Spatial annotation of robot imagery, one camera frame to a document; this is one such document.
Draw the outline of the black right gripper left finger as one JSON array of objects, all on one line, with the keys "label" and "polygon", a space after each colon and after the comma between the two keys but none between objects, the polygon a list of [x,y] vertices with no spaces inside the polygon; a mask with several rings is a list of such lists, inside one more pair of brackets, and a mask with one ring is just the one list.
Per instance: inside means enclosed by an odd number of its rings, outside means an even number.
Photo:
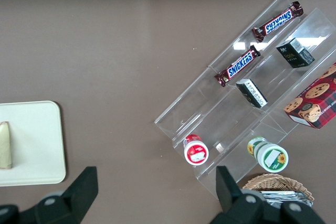
[{"label": "black right gripper left finger", "polygon": [[59,196],[48,196],[22,212],[16,205],[1,205],[1,223],[81,223],[98,191],[97,168],[88,166]]}]

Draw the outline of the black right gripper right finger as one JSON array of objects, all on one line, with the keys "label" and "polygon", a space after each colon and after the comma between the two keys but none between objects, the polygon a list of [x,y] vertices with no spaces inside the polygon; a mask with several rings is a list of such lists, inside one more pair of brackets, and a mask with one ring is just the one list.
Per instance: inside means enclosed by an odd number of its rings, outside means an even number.
[{"label": "black right gripper right finger", "polygon": [[226,166],[216,167],[216,193],[222,207],[211,223],[325,223],[309,206],[288,201],[280,208],[242,193]]}]

